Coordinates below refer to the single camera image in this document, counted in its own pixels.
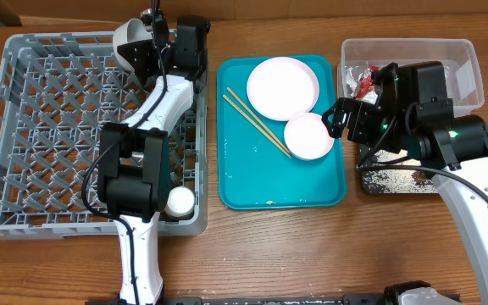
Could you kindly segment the white cup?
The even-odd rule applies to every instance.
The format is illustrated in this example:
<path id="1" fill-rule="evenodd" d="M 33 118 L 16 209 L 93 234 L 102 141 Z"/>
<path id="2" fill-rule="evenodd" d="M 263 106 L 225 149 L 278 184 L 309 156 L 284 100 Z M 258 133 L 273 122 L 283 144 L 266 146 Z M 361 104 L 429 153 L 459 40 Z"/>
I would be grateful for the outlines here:
<path id="1" fill-rule="evenodd" d="M 164 212 L 172 219 L 187 219 L 191 217 L 194 206 L 194 192 L 184 186 L 177 186 L 169 192 Z"/>

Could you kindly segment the pink bowl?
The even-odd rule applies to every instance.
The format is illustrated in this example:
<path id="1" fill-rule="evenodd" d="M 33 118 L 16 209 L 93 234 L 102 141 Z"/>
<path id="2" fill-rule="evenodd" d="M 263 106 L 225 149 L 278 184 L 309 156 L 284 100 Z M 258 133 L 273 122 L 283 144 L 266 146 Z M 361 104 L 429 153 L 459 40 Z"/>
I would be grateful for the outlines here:
<path id="1" fill-rule="evenodd" d="M 284 141 L 292 155 L 307 161 L 322 158 L 334 145 L 321 116 L 314 113 L 292 117 L 284 129 Z"/>

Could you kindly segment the red snack wrapper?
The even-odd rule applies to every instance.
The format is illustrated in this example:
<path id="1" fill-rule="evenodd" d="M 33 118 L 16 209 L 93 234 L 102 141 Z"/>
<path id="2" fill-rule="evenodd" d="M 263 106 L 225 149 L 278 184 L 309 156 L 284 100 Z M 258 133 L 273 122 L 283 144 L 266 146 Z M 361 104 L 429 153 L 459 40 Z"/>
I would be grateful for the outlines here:
<path id="1" fill-rule="evenodd" d="M 375 84 L 372 81 L 372 73 L 379 68 L 368 65 L 365 71 L 358 77 L 358 85 L 353 93 L 353 97 L 366 103 L 375 103 L 378 95 L 375 92 Z"/>

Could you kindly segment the grey bowl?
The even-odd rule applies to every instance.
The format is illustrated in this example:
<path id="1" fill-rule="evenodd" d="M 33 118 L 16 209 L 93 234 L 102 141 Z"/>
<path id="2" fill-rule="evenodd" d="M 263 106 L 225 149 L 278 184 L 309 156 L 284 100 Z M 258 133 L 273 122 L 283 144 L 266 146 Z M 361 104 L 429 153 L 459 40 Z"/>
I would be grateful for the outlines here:
<path id="1" fill-rule="evenodd" d="M 113 34 L 113 50 L 118 63 L 126 70 L 134 72 L 135 69 L 131 63 L 122 57 L 117 48 L 119 46 L 139 41 L 151 41 L 153 39 L 152 33 L 147 31 L 146 26 L 140 19 L 130 19 L 126 23 L 118 27 Z"/>

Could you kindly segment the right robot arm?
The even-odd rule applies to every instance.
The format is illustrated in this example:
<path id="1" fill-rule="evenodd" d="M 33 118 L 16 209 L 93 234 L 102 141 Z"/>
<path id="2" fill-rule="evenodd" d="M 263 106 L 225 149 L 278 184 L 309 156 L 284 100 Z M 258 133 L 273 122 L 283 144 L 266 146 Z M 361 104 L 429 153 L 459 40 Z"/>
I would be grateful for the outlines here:
<path id="1" fill-rule="evenodd" d="M 455 117 L 449 98 L 426 102 L 380 97 L 376 103 L 343 97 L 321 118 L 333 138 L 348 133 L 348 140 L 378 150 L 399 152 L 419 165 L 370 164 L 364 157 L 361 172 L 420 171 L 432 180 L 463 239 L 478 282 L 480 297 L 488 304 L 488 126 L 477 115 Z"/>

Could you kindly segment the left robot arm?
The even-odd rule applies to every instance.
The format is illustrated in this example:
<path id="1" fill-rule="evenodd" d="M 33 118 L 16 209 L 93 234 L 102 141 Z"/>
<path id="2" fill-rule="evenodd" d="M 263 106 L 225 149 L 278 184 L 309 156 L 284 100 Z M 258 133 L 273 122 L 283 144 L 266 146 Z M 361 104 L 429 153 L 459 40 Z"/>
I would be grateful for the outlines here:
<path id="1" fill-rule="evenodd" d="M 120 43 L 115 52 L 131 71 L 156 80 L 134 114 L 102 128 L 97 196 L 119 235 L 119 302 L 160 304 L 164 283 L 158 266 L 158 225 L 172 189 L 169 133 L 195 102 L 208 51 L 202 42 L 156 46 L 140 40 Z"/>

